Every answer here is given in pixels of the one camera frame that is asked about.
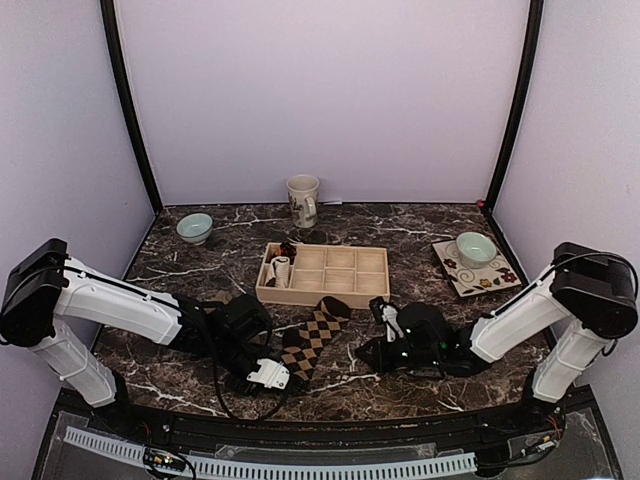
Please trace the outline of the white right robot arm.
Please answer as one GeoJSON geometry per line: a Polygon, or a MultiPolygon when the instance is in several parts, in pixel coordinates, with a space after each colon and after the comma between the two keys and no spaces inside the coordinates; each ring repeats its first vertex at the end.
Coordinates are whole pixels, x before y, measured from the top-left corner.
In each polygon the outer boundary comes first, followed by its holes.
{"type": "Polygon", "coordinates": [[[547,269],[524,290],[472,325],[454,329],[433,305],[403,308],[377,297],[370,310],[386,328],[356,350],[376,373],[430,368],[468,378],[559,321],[569,324],[549,356],[528,376],[522,403],[510,413],[521,434],[534,432],[573,382],[637,326],[639,276],[624,257],[571,242],[554,250],[547,269]]]}

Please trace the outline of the brown yellow argyle sock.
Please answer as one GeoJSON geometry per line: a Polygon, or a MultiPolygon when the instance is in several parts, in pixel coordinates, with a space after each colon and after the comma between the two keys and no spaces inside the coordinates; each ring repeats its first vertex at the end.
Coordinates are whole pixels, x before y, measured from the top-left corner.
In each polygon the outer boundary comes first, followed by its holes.
{"type": "Polygon", "coordinates": [[[290,372],[292,392],[297,395],[306,392],[321,353],[349,322],[351,314],[347,304],[325,296],[302,326],[284,332],[280,359],[290,372]]]}

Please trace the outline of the beige ribbed sock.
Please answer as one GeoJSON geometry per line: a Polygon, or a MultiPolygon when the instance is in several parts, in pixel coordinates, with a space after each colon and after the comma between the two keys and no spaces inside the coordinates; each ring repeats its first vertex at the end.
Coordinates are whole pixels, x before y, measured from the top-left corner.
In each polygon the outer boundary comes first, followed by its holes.
{"type": "Polygon", "coordinates": [[[221,311],[225,313],[232,300],[233,296],[230,292],[220,290],[216,292],[212,300],[203,301],[202,306],[207,313],[213,311],[221,311]]]}

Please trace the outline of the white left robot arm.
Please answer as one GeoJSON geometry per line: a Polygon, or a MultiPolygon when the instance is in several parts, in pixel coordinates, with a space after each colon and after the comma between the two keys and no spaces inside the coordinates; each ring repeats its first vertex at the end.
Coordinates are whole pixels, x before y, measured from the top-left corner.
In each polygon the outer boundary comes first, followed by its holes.
{"type": "Polygon", "coordinates": [[[267,344],[271,317],[251,295],[198,301],[133,286],[71,257],[52,238],[11,270],[1,307],[1,341],[42,358],[120,436],[141,427],[140,412],[125,400],[121,380],[102,365],[66,324],[82,318],[142,336],[155,344],[213,359],[243,394],[275,389],[298,393],[303,381],[267,344]]]}

